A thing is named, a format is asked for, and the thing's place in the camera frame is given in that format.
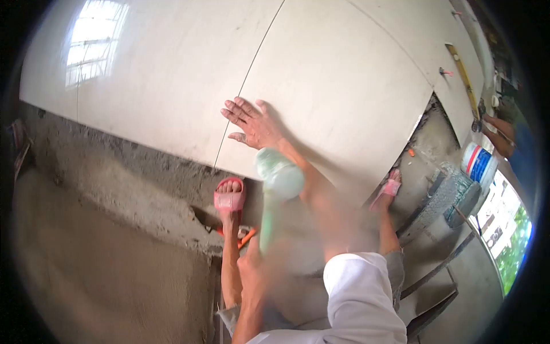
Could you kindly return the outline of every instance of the worker's hand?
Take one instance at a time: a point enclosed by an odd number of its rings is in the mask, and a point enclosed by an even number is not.
[[[243,284],[241,293],[242,308],[262,307],[267,289],[267,276],[259,249],[259,237],[250,239],[245,255],[237,260],[237,266]]]
[[[244,133],[231,133],[227,137],[256,149],[277,148],[277,144],[283,136],[275,122],[269,117],[265,102],[256,100],[256,104],[262,110],[260,113],[241,97],[235,97],[234,100],[234,102],[226,100],[227,108],[223,108],[221,113],[231,123],[241,128]]]

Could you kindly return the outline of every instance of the tree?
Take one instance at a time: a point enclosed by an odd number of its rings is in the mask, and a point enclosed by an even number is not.
[[[523,261],[525,247],[529,241],[529,217],[523,206],[518,208],[515,214],[514,221],[517,228],[510,237],[510,246],[506,246],[495,259],[497,262],[498,271],[502,277],[504,285],[504,293],[508,294],[514,284],[516,275]]]

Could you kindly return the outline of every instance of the bare concrete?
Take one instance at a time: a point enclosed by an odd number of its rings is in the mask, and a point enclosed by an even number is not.
[[[118,224],[35,170],[18,180],[14,206],[16,264],[61,342],[212,340],[212,258]]]
[[[21,102],[20,113],[39,170],[77,191],[110,216],[163,241],[220,255],[212,206],[219,181],[231,174],[162,153]],[[261,189],[246,181],[244,222],[259,225]]]

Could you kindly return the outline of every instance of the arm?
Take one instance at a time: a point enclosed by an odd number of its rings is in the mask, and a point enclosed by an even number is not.
[[[265,102],[256,101],[262,110],[259,112],[240,97],[234,100],[225,102],[227,109],[222,109],[222,115],[244,133],[231,133],[229,138],[256,149],[273,147],[302,169],[305,186],[300,197],[317,221],[325,261],[355,251],[351,245],[358,242],[357,210],[342,199],[336,187],[282,136],[269,117]]]
[[[261,264],[259,240],[254,236],[250,239],[246,254],[237,260],[243,283],[243,301],[232,344],[245,344],[262,330],[267,278],[262,275]]]

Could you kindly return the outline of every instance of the plastic bucket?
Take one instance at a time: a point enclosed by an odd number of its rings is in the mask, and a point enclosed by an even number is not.
[[[481,184],[482,194],[489,189],[497,173],[498,159],[475,142],[470,142],[462,156],[460,169]]]

